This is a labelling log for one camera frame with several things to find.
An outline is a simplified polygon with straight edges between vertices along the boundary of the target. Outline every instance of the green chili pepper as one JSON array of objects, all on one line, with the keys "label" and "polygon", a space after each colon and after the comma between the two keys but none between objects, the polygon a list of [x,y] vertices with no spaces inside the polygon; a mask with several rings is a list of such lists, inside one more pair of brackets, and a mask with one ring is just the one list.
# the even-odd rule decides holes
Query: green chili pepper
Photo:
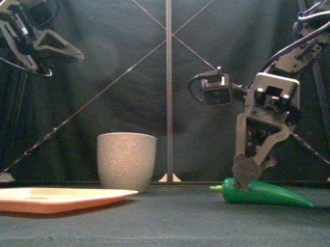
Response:
[{"label": "green chili pepper", "polygon": [[221,191],[229,204],[312,207],[312,203],[292,191],[256,180],[251,181],[246,190],[240,190],[233,185],[233,179],[227,178],[221,185],[209,186],[209,190]]}]

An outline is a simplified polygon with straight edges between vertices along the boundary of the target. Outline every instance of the orange tray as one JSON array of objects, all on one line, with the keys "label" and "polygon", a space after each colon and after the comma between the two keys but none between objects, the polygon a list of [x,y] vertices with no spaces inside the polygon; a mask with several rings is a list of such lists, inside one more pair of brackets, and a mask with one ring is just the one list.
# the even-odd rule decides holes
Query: orange tray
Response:
[{"label": "orange tray", "polygon": [[58,213],[109,205],[135,194],[120,189],[6,188],[0,189],[0,211]]}]

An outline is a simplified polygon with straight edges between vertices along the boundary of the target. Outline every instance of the black curtain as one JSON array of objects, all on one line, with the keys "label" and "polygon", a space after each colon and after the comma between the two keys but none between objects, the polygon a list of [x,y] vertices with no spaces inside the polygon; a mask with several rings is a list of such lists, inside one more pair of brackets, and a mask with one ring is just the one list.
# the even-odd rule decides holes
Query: black curtain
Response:
[{"label": "black curtain", "polygon": [[[221,67],[233,83],[250,84],[268,58],[292,42],[298,5],[283,0],[171,2],[173,173],[183,181],[216,181],[231,176],[241,103],[205,107],[191,98],[187,83],[212,65]],[[159,180],[167,172],[165,1],[62,0],[50,29],[83,51],[85,60],[57,64],[50,78],[28,76],[6,161],[1,152],[4,166],[69,119],[53,138],[10,170],[17,180],[97,181],[96,136],[113,131],[157,137],[153,180]],[[18,76],[8,66],[0,69],[1,90],[16,87]],[[302,82],[307,114],[296,131],[327,155],[311,81],[307,75]],[[8,90],[2,92],[1,101],[12,101],[14,96]],[[1,123],[6,123],[13,106],[2,105]],[[8,127],[1,128],[1,136],[5,148],[10,141],[5,138]],[[328,166],[294,140],[288,139],[275,154],[278,165],[263,179],[328,177]]]}]

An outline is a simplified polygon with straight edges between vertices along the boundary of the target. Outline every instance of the camera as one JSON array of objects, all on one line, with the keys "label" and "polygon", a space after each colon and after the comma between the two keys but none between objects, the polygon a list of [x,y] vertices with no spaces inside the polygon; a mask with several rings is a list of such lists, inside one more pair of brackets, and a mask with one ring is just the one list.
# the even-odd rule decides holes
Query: camera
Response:
[{"label": "camera", "polygon": [[201,101],[208,106],[229,104],[232,102],[232,89],[229,75],[220,69],[201,75]]}]

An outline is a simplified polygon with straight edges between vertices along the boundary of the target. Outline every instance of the ceramic cup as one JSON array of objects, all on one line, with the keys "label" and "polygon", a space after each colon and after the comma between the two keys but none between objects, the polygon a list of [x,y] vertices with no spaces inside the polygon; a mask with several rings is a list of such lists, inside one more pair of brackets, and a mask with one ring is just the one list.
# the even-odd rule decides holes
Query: ceramic cup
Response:
[{"label": "ceramic cup", "polygon": [[144,193],[153,174],[156,137],[112,132],[97,136],[97,174],[107,189]]}]

